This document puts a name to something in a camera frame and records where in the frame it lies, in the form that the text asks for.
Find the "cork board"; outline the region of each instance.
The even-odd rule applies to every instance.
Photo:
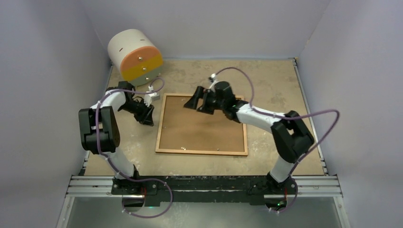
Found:
[[[164,94],[156,152],[247,156],[246,125],[184,108],[191,94]]]

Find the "wooden frame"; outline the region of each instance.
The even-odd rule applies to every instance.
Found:
[[[163,118],[164,118],[164,113],[165,113],[165,105],[166,105],[166,100],[168,96],[186,96],[186,97],[192,97],[192,94],[172,94],[172,93],[166,93],[163,96],[163,103],[161,107],[161,117],[160,117],[160,123],[158,126],[158,135],[157,135],[157,143],[155,146],[155,152],[158,153],[184,153],[184,154],[207,154],[207,155],[231,155],[231,156],[247,156],[248,155],[248,140],[246,136],[246,124],[242,124],[242,130],[243,130],[243,142],[244,142],[244,151],[243,152],[234,152],[234,151],[202,151],[202,150],[174,150],[174,149],[162,149],[160,148],[160,142],[161,142],[161,133],[162,133],[162,128],[163,128]],[[239,99],[244,99],[243,96],[236,96]]]

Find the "cable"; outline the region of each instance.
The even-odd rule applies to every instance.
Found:
[[[295,200],[297,199],[298,186],[297,186],[297,182],[295,181],[295,179],[293,179],[293,178],[291,177],[291,174],[294,172],[294,170],[295,170],[295,168],[297,167],[297,165],[298,165],[309,153],[311,153],[316,147],[318,147],[319,144],[320,144],[320,143],[329,135],[329,133],[333,130],[333,128],[335,127],[337,121],[339,120],[340,112],[339,112],[338,110],[336,110],[336,109],[327,109],[327,110],[324,110],[324,111],[315,112],[315,113],[311,113],[311,114],[307,114],[307,115],[301,115],[301,116],[297,116],[297,117],[286,117],[286,116],[280,116],[280,115],[275,115],[275,114],[270,114],[270,113],[266,113],[266,112],[259,111],[259,110],[257,110],[256,108],[254,108],[254,107],[252,106],[252,101],[253,101],[253,98],[255,97],[255,88],[254,88],[254,86],[253,86],[252,80],[250,79],[250,77],[249,77],[245,72],[243,72],[241,69],[239,69],[239,68],[237,68],[237,67],[230,66],[230,67],[226,67],[226,68],[223,68],[223,69],[219,70],[219,71],[216,73],[216,75],[218,75],[218,74],[221,73],[222,71],[228,70],[228,69],[234,69],[234,70],[237,70],[237,71],[241,72],[241,73],[246,77],[246,79],[248,80],[248,82],[249,82],[249,84],[250,84],[250,87],[251,87],[251,89],[252,89],[252,97],[250,98],[249,105],[250,105],[251,109],[252,109],[254,112],[256,112],[256,113],[259,113],[259,114],[262,114],[262,115],[271,116],[271,117],[273,117],[273,118],[280,118],[280,119],[284,119],[284,120],[300,120],[300,119],[304,119],[304,118],[308,118],[308,117],[313,117],[313,116],[317,116],[317,115],[321,115],[321,114],[325,114],[325,113],[331,113],[331,112],[336,113],[336,118],[335,118],[335,120],[333,121],[333,123],[332,123],[332,125],[329,127],[329,129],[325,132],[325,134],[323,135],[323,137],[322,137],[321,139],[319,139],[319,140],[317,141],[317,143],[315,143],[315,145],[313,145],[313,146],[308,150],[308,152],[306,152],[304,155],[302,155],[302,156],[297,160],[297,162],[294,164],[294,166],[292,167],[292,169],[291,169],[291,171],[290,171],[290,173],[289,173],[289,177],[290,177],[291,180],[294,182],[294,185],[295,185],[295,192],[296,192],[296,193],[295,193],[295,197],[293,198],[293,200],[291,201],[291,203],[290,203],[287,207],[285,207],[285,209],[279,211],[279,212],[283,212],[283,211],[285,211],[287,208],[291,207],[291,206],[294,204]]]
[[[162,183],[164,186],[166,186],[167,189],[168,189],[168,191],[169,191],[169,194],[170,194],[170,196],[171,196],[171,199],[170,199],[170,201],[169,201],[169,204],[168,204],[167,208],[166,208],[163,212],[161,212],[161,213],[159,213],[159,214],[157,214],[157,215],[153,215],[153,216],[137,215],[137,214],[134,214],[134,213],[132,213],[132,212],[130,212],[130,211],[127,211],[125,208],[123,208],[123,211],[122,211],[122,212],[126,212],[126,213],[129,214],[129,215],[132,215],[132,216],[135,216],[135,217],[139,217],[139,218],[144,218],[144,219],[145,219],[145,218],[146,218],[146,219],[156,218],[156,217],[158,217],[158,216],[161,216],[161,215],[165,214],[165,213],[169,210],[169,208],[172,206],[172,202],[173,202],[172,190],[171,190],[171,188],[166,184],[166,182],[164,182],[164,181],[162,181],[162,180],[160,180],[160,179],[156,179],[156,178],[148,178],[148,179],[142,179],[142,180],[135,180],[135,179],[132,179],[132,177],[131,177],[130,175],[127,175],[127,174],[121,172],[121,171],[112,163],[112,161],[110,160],[109,155],[107,155],[107,154],[105,154],[104,152],[102,152],[102,150],[101,150],[101,141],[100,141],[100,137],[99,137],[99,107],[101,106],[102,102],[103,102],[106,98],[108,98],[111,94],[117,93],[117,92],[128,92],[128,93],[143,94],[143,95],[156,93],[156,92],[160,91],[160,90],[163,88],[163,86],[165,85],[165,80],[162,79],[162,78],[160,78],[160,77],[155,78],[151,83],[153,83],[155,80],[158,80],[158,79],[160,79],[163,84],[161,85],[160,88],[158,88],[158,89],[156,89],[155,91],[152,91],[152,92],[138,92],[138,91],[126,90],[126,89],[110,90],[110,91],[107,92],[107,93],[105,94],[105,96],[103,96],[102,99],[98,102],[98,104],[97,104],[97,106],[96,106],[96,111],[95,111],[96,147],[97,147],[97,149],[98,149],[98,153],[99,153],[100,155],[102,155],[102,156],[105,157],[105,160],[108,161],[108,163],[109,163],[109,165],[112,167],[112,169],[113,169],[117,174],[121,175],[122,177],[124,177],[124,178],[126,178],[127,180],[132,181],[132,182],[138,183],[138,182],[145,182],[145,181],[158,181],[158,182]]]

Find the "wall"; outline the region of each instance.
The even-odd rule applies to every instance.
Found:
[[[77,0],[0,3],[0,227],[55,227],[108,58]]]
[[[322,149],[352,227],[402,227],[403,1],[332,0],[299,70],[312,111],[340,123]],[[319,135],[332,116],[315,118]]]
[[[103,46],[139,29],[164,57],[298,56],[330,0],[82,0]]]

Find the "brown board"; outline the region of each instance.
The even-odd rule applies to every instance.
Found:
[[[246,125],[230,121],[220,110],[210,115],[184,108],[191,96],[164,94],[155,151],[247,156]]]

